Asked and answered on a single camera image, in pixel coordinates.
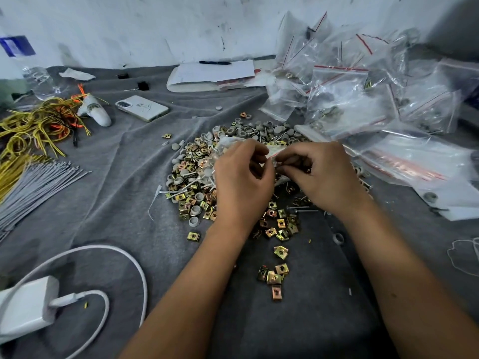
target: fabric surface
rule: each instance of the fabric surface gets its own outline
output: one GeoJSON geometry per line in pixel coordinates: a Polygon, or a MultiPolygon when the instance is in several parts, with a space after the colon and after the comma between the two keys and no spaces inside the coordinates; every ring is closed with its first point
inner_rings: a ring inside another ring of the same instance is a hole
{"type": "MultiPolygon", "coordinates": [[[[53,67],[50,71],[64,69],[53,67]]],[[[130,69],[131,78],[122,80],[116,78],[120,71],[81,70],[97,76],[84,84],[86,91],[111,105],[137,94],[171,111],[144,123],[106,107],[113,119],[111,127],[88,120],[91,137],[81,132],[78,148],[71,140],[60,144],[68,160],[93,173],[36,209],[2,242],[0,272],[18,280],[69,248],[111,244],[131,253],[145,271],[150,312],[198,247],[198,243],[186,240],[190,227],[179,220],[177,205],[163,196],[151,208],[154,221],[147,215],[158,184],[164,185],[171,173],[171,160],[177,155],[171,144],[192,141],[216,125],[230,125],[243,111],[253,115],[253,122],[269,120],[257,110],[267,94],[261,88],[171,93],[166,81],[172,67],[130,69]],[[141,80],[149,83],[149,91],[123,91],[141,80]],[[218,112],[216,106],[223,110],[218,112]],[[162,146],[165,133],[173,137],[170,144],[162,146]]],[[[478,222],[448,222],[429,212],[412,189],[375,178],[370,182],[375,199],[390,213],[407,241],[477,320],[477,278],[455,270],[446,249],[455,239],[475,235],[478,222]]],[[[280,205],[289,202],[280,197],[280,205]]],[[[204,236],[210,224],[202,221],[197,229],[204,236]]],[[[291,273],[284,281],[282,302],[273,302],[271,287],[256,281],[261,265],[278,264],[272,252],[278,241],[261,238],[246,243],[217,316],[209,358],[391,357],[380,351],[383,346],[378,343],[387,336],[374,303],[368,299],[367,280],[361,275],[350,240],[341,248],[331,239],[332,231],[342,229],[340,224],[334,217],[304,213],[300,225],[301,232],[284,244],[290,249],[286,261],[291,273]]],[[[45,271],[47,274],[60,280],[61,295],[87,289],[107,293],[111,307],[105,327],[78,358],[116,358],[137,330],[141,314],[142,285],[131,262],[116,252],[89,250],[57,261],[45,271]]],[[[194,300],[195,293],[190,295],[194,300]]],[[[89,297],[88,302],[87,309],[83,302],[61,309],[51,327],[6,345],[5,356],[68,356],[90,337],[103,314],[100,298],[89,297]]]]}

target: plastic bottle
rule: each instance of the plastic bottle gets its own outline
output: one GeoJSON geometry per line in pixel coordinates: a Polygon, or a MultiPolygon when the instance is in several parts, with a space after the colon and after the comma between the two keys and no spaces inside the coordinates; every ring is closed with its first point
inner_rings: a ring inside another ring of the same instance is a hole
{"type": "Polygon", "coordinates": [[[15,36],[16,33],[13,32],[11,24],[7,23],[7,19],[2,14],[0,14],[0,28],[0,31],[3,31],[0,33],[0,45],[21,70],[27,88],[31,89],[40,100],[58,95],[61,92],[60,86],[55,84],[45,68],[38,65],[35,50],[26,36],[15,36]]]}

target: phone case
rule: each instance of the phone case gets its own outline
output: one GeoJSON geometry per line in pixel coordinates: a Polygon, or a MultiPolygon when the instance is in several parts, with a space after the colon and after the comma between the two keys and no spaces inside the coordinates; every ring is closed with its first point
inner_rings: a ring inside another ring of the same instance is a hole
{"type": "Polygon", "coordinates": [[[140,96],[131,96],[127,99],[119,100],[115,105],[118,109],[132,114],[145,122],[151,122],[170,111],[168,107],[140,96]]]}

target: white wall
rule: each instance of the white wall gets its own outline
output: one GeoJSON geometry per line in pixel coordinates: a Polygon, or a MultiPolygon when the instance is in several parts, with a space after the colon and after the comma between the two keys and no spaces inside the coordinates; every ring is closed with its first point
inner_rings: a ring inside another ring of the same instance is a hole
{"type": "MultiPolygon", "coordinates": [[[[42,66],[121,68],[274,54],[287,10],[311,25],[327,11],[334,24],[362,22],[369,33],[416,27],[427,40],[460,3],[464,0],[0,0],[0,8],[14,25],[10,32],[29,38],[42,66]]],[[[16,75],[0,50],[0,78],[16,75]]]]}

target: hand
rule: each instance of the hand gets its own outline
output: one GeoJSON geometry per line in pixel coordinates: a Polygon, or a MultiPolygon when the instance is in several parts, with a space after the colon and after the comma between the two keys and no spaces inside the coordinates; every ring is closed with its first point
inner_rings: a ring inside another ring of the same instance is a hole
{"type": "Polygon", "coordinates": [[[274,166],[266,159],[269,150],[249,139],[231,146],[215,163],[218,217],[244,238],[268,206],[274,190],[274,166]]]}
{"type": "Polygon", "coordinates": [[[282,163],[277,168],[280,174],[295,181],[316,206],[342,221],[371,201],[339,142],[292,144],[276,161],[282,163]],[[301,170],[309,167],[311,174],[301,170]]]}

